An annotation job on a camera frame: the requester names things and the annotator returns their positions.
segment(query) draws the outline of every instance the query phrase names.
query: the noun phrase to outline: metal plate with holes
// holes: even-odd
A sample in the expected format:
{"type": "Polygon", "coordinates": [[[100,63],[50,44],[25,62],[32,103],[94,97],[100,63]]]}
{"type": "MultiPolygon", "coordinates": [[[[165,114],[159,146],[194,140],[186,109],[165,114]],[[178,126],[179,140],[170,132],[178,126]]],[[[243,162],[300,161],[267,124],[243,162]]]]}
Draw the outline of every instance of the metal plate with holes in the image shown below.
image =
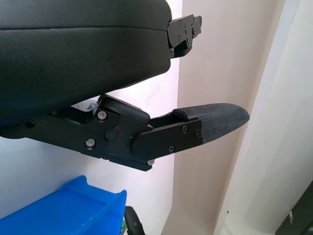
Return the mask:
{"type": "Polygon", "coordinates": [[[134,158],[148,161],[201,145],[202,137],[197,137],[197,130],[201,130],[198,119],[142,132],[132,146],[134,158]]]}

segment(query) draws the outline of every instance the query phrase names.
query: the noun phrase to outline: white wall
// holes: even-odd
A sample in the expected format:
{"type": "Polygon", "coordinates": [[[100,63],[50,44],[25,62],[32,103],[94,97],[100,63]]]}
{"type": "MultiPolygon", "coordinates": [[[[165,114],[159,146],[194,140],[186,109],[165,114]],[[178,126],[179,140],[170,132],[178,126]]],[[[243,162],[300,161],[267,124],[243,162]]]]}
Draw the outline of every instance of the white wall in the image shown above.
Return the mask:
{"type": "Polygon", "coordinates": [[[313,1],[294,13],[221,234],[273,235],[313,180],[313,1]]]}
{"type": "MultiPolygon", "coordinates": [[[[201,15],[203,23],[192,51],[180,59],[179,107],[228,102],[249,110],[282,5],[282,0],[184,0],[183,15],[201,15]]],[[[244,131],[245,126],[176,155],[174,205],[162,234],[213,234],[244,131]]]]}

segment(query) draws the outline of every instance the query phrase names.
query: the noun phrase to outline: black metal bracket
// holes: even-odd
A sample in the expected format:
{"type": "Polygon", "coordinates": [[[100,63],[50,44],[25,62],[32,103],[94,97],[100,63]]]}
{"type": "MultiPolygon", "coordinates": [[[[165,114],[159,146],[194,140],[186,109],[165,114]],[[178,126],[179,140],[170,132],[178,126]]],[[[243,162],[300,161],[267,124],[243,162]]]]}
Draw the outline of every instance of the black metal bracket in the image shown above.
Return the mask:
{"type": "Polygon", "coordinates": [[[167,37],[171,58],[182,57],[192,48],[193,39],[201,33],[202,17],[194,15],[168,23],[167,37]]]}
{"type": "Polygon", "coordinates": [[[202,144],[201,121],[144,111],[103,95],[91,112],[67,107],[0,128],[9,139],[30,138],[147,171],[154,159],[202,144]]]}

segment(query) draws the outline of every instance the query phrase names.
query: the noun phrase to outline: screw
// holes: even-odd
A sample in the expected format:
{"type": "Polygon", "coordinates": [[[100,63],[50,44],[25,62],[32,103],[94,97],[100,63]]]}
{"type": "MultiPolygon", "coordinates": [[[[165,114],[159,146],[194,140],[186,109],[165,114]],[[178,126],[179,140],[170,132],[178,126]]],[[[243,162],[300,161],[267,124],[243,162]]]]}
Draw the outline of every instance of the screw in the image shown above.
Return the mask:
{"type": "Polygon", "coordinates": [[[25,122],[25,127],[26,127],[26,128],[33,128],[34,126],[35,126],[35,122],[34,122],[32,119],[27,120],[27,121],[25,122]]]}
{"type": "Polygon", "coordinates": [[[99,118],[100,120],[106,119],[106,118],[107,118],[107,113],[104,112],[104,111],[100,111],[100,112],[98,113],[98,118],[99,118]]]}
{"type": "Polygon", "coordinates": [[[153,165],[155,163],[155,160],[154,159],[152,159],[152,160],[150,160],[150,161],[147,161],[147,164],[148,165],[153,165]]]}
{"type": "Polygon", "coordinates": [[[201,130],[196,130],[196,133],[195,133],[196,137],[201,137],[201,130]]]}
{"type": "Polygon", "coordinates": [[[92,148],[92,147],[94,147],[94,145],[95,145],[94,139],[86,140],[86,146],[87,147],[92,148]]]}
{"type": "Polygon", "coordinates": [[[174,146],[169,146],[168,147],[168,151],[169,151],[169,153],[173,153],[175,151],[175,147],[174,146]]]}
{"type": "Polygon", "coordinates": [[[188,126],[182,126],[181,131],[186,133],[188,131],[188,126]]]}

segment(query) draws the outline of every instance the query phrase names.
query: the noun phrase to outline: blue container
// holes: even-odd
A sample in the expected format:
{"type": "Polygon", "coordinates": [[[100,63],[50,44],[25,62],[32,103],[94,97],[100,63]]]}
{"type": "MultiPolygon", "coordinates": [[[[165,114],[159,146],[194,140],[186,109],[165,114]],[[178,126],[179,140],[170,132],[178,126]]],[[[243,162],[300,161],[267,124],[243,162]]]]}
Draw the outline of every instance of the blue container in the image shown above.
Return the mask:
{"type": "Polygon", "coordinates": [[[80,176],[0,220],[0,235],[119,235],[126,191],[112,193],[80,176]]]}

